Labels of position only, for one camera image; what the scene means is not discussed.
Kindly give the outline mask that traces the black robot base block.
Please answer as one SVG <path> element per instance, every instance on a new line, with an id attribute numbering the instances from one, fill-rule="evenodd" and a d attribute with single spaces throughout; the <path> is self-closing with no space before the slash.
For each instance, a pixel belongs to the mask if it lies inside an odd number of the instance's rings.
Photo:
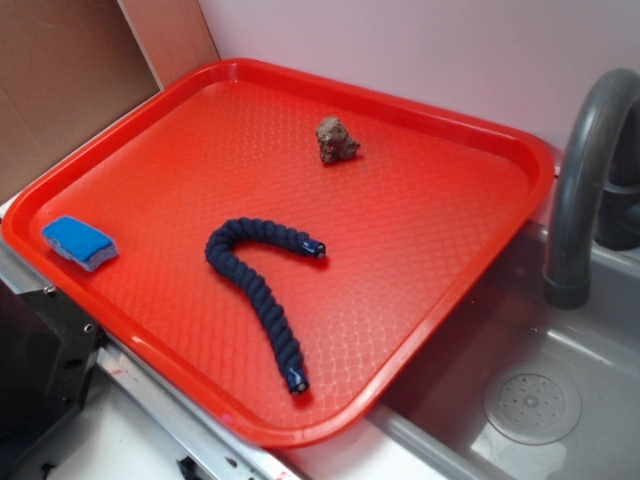
<path id="1" fill-rule="evenodd" d="M 102 331 L 61 291 L 1 288 L 1 477 L 84 408 Z"/>

